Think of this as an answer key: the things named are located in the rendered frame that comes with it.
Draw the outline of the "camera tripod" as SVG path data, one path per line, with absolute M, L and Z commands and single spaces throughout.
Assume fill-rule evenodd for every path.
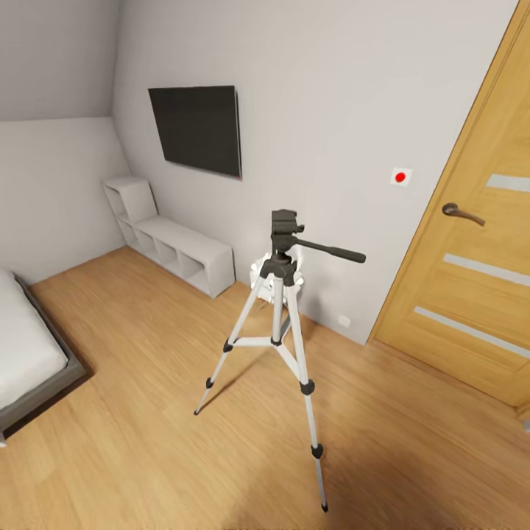
M 218 375 L 222 364 L 225 362 L 225 358 L 227 357 L 228 352 L 231 351 L 233 347 L 274 347 L 282 356 L 286 364 L 289 366 L 289 369 L 297 377 L 297 380 L 300 382 L 301 392 L 304 394 L 306 411 L 308 415 L 308 423 L 311 432 L 311 450 L 312 455 L 315 458 L 317 468 L 318 482 L 322 499 L 322 509 L 325 512 L 328 512 L 328 505 L 325 501 L 325 492 L 322 482 L 321 467 L 319 463 L 319 459 L 322 456 L 323 452 L 323 446 L 317 442 L 314 416 L 312 412 L 310 398 L 310 394 L 315 390 L 315 385 L 312 379 L 308 379 L 302 332 L 300 330 L 299 309 L 297 308 L 297 300 L 294 290 L 294 272 L 297 271 L 298 267 L 297 261 L 295 261 L 294 258 L 290 255 L 286 255 L 286 252 L 291 250 L 291 248 L 296 244 L 299 244 L 300 246 L 321 250 L 323 252 L 330 253 L 332 256 L 343 258 L 349 261 L 354 261 L 358 264 L 363 264 L 367 260 L 367 257 L 365 254 L 359 252 L 344 250 L 338 247 L 326 247 L 321 244 L 315 244 L 312 242 L 303 241 L 302 239 L 298 239 L 292 234 L 294 233 L 296 235 L 298 233 L 303 233 L 305 231 L 305 225 L 298 226 L 296 217 L 296 211 L 290 211 L 285 209 L 279 211 L 272 211 L 271 258 L 265 259 L 264 264 L 262 265 L 262 268 L 259 272 L 258 279 L 256 280 L 255 285 L 251 287 L 252 291 L 244 306 L 243 311 L 241 312 L 240 317 L 238 318 L 236 326 L 233 329 L 230 338 L 224 344 L 223 355 L 218 363 L 218 366 L 216 367 L 212 378 L 208 378 L 206 381 L 207 389 L 202 397 L 202 400 L 197 410 L 195 410 L 194 415 L 198 415 L 198 411 L 200 410 L 205 400 L 205 397 L 208 394 L 208 391 L 214 385 L 215 378 Z M 269 273 L 273 273 L 275 276 L 275 299 L 272 318 L 272 337 L 237 338 L 256 297 L 260 297 L 258 296 L 259 290 L 263 286 L 264 281 L 268 277 Z M 281 324 L 284 287 L 286 289 L 286 306 L 289 310 L 289 315 L 287 316 L 284 323 Z M 293 332 L 297 360 L 294 359 L 292 354 L 289 352 L 289 350 L 283 343 L 283 340 L 285 339 L 285 336 L 288 333 L 290 327 L 292 328 Z

